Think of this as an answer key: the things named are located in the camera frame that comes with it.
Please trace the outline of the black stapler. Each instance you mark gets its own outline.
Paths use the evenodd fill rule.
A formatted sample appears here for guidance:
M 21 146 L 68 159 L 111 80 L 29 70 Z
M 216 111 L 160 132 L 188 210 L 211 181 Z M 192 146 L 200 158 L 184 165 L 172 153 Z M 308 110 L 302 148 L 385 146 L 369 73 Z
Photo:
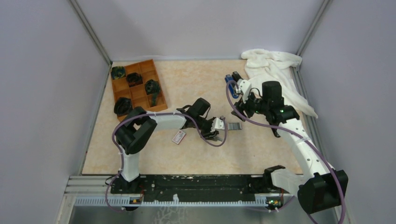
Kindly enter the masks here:
M 234 72 L 231 74 L 231 76 L 232 76 L 232 78 L 233 78 L 233 80 L 234 80 L 235 82 L 239 82 L 240 80 L 243 80 L 243 78 L 241 77 L 241 75 L 240 75 L 237 71 L 234 71 Z
M 275 128 L 271 128 L 271 130 L 272 130 L 272 132 L 273 132 L 273 134 L 274 134 L 274 136 L 276 137 L 276 138 L 280 138 L 281 136 L 279 135 L 279 133 L 278 133 L 278 128 L 277 127 L 275 127 Z

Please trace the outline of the blue stapler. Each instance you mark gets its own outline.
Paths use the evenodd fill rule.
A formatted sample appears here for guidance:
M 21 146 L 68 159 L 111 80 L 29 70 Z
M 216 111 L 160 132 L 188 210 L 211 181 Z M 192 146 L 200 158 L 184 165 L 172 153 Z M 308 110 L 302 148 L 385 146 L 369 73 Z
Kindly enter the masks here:
M 227 74 L 227 75 L 225 75 L 225 82 L 228 83 L 229 81 L 233 81 L 233 78 L 232 78 L 231 75 Z M 227 86 L 228 86 L 228 88 L 229 88 L 229 91 L 230 91 L 231 96 L 232 96 L 234 99 L 237 99 L 239 96 L 238 96 L 238 94 L 236 93 L 236 91 L 235 91 L 235 89 L 234 89 L 234 88 L 235 88 L 235 84 L 234 84 L 234 83 L 231 83 L 231 84 L 227 84 Z

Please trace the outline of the orange wooden divided tray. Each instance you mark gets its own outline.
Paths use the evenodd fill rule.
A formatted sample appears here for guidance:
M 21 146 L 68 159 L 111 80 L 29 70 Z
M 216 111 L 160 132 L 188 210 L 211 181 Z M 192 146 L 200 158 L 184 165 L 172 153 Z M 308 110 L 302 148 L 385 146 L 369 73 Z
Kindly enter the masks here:
M 126 97 L 132 100 L 133 109 L 140 106 L 146 111 L 159 112 L 168 108 L 154 60 L 150 59 L 130 65 L 124 65 L 124 67 L 126 69 L 126 76 L 130 73 L 137 72 L 141 74 L 143 83 L 129 87 L 126 81 L 126 76 L 117 80 L 112 80 L 111 78 L 115 103 L 120 97 Z M 156 80 L 160 83 L 160 93 L 150 95 L 146 94 L 144 85 L 150 79 Z M 127 115 L 116 115 L 119 121 L 122 121 L 126 116 Z

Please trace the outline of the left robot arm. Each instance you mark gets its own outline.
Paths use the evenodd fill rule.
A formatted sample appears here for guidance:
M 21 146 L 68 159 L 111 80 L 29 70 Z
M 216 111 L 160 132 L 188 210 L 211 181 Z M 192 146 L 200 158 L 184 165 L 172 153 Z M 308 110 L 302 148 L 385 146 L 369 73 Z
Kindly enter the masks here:
M 134 108 L 112 133 L 112 141 L 120 153 L 121 168 L 109 184 L 111 193 L 139 193 L 143 190 L 139 153 L 155 131 L 194 128 L 204 142 L 212 146 L 219 131 L 226 131 L 227 125 L 225 117 L 208 119 L 204 116 L 210 108 L 210 103 L 203 98 L 173 112 L 156 113 L 146 111 L 141 106 Z

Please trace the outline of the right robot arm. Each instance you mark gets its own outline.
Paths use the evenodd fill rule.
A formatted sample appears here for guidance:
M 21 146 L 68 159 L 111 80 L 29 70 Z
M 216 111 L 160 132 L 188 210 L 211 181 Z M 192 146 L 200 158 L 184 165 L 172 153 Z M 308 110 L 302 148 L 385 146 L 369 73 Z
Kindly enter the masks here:
M 232 113 L 243 121 L 268 127 L 275 137 L 284 139 L 303 172 L 296 175 L 286 168 L 270 168 L 263 179 L 265 190 L 276 192 L 281 188 L 289 192 L 309 215 L 340 206 L 341 216 L 344 217 L 348 184 L 345 171 L 336 170 L 318 151 L 297 111 L 284 103 L 278 81 L 262 83 L 258 97 L 252 90 L 252 84 L 245 79 L 231 79 L 226 83 L 227 99 L 230 100 L 232 94 L 239 97 L 237 102 L 230 103 Z

